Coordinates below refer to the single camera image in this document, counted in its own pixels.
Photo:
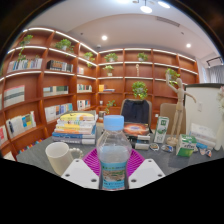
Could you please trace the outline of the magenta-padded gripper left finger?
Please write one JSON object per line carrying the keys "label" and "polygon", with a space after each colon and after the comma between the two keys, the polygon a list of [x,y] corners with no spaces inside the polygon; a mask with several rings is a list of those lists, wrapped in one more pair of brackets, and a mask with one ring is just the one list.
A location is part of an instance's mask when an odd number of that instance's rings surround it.
{"label": "magenta-padded gripper left finger", "polygon": [[84,188],[99,188],[99,176],[82,159],[74,159],[62,178]]}

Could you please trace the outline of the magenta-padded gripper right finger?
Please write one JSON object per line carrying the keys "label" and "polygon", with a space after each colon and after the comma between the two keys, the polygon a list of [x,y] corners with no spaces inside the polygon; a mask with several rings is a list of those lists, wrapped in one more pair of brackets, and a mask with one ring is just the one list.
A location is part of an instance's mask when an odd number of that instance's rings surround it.
{"label": "magenta-padded gripper right finger", "polygon": [[145,159],[136,150],[132,150],[131,152],[131,156],[127,162],[126,172],[128,187],[130,189],[146,186],[165,176],[153,159]]}

